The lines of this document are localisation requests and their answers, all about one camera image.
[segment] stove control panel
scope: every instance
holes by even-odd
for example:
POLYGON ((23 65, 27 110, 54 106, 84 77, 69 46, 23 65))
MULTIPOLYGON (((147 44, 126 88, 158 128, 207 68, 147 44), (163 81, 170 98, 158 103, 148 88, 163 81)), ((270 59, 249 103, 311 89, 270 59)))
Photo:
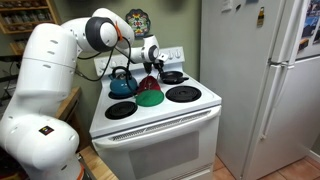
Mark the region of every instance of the stove control panel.
MULTIPOLYGON (((181 66, 182 71, 182 63, 185 61, 183 47, 171 47, 171 48, 162 48, 160 49, 160 53, 168 55, 168 60, 164 63, 164 66, 181 66)), ((109 56, 106 57, 98 57, 94 59, 94 64, 96 68, 96 72, 98 76, 101 76, 104 69, 107 66, 109 60, 109 56)), ((115 55, 111 57, 109 66, 106 70, 106 75, 112 73, 112 69, 117 66, 126 67, 128 63, 128 59, 124 55, 115 55)), ((143 64, 130 64, 130 71, 134 70, 143 70, 143 64)))

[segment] stove burner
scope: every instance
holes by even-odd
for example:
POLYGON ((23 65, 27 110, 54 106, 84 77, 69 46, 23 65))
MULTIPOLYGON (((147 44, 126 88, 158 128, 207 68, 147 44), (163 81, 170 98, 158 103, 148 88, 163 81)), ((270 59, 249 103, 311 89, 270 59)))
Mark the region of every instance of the stove burner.
POLYGON ((129 97, 132 97, 132 94, 128 94, 128 95, 116 95, 113 92, 109 93, 109 97, 111 99, 127 99, 129 97))
POLYGON ((118 120, 131 116, 136 112, 138 106, 131 101, 124 101, 110 106, 106 112, 105 116, 112 120, 118 120))
POLYGON ((191 86, 176 86, 166 92, 166 97, 173 102, 192 102, 201 97, 201 91, 191 86))

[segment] oven door handle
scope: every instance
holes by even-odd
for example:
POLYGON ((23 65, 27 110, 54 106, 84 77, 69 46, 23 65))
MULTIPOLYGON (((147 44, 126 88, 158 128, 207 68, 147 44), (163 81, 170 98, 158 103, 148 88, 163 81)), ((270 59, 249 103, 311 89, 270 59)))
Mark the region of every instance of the oven door handle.
POLYGON ((142 141, 146 143, 146 141, 150 140, 151 138, 161 137, 163 138, 163 140, 170 139, 179 135, 179 133, 177 133, 178 132, 177 130, 184 130, 184 132, 187 132, 189 130, 189 132, 191 132, 192 130, 196 129, 197 126, 202 125, 204 122, 215 120, 213 118, 215 118, 216 116, 220 116, 220 109, 221 109, 221 106, 216 106, 216 107, 213 107, 206 116, 203 116, 197 120, 185 122, 177 126, 168 127, 163 130, 146 133, 144 135, 135 136, 132 138, 121 140, 121 141, 113 141, 111 140, 112 138, 110 137, 104 137, 100 139, 94 139, 92 142, 94 146, 98 149, 111 149, 111 148, 120 148, 121 146, 137 143, 138 141, 139 142, 142 141))

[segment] cabinet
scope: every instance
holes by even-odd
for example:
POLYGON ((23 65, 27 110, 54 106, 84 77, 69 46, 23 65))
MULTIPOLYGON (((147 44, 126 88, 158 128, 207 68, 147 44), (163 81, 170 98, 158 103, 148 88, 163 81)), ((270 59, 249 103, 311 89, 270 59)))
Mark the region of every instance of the cabinet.
MULTIPOLYGON (((38 24, 60 24, 56 12, 52 0, 0 0, 0 29, 7 35, 30 35, 38 24)), ((21 55, 26 42, 27 38, 16 39, 10 46, 16 55, 21 55)))

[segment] green lid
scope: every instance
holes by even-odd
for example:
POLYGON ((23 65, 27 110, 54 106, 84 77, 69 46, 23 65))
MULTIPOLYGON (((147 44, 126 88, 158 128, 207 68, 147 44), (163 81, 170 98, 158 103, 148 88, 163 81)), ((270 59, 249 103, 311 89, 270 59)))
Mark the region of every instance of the green lid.
POLYGON ((159 90, 146 90, 136 96, 136 103, 139 106, 151 107, 160 104, 163 99, 163 92, 159 90))

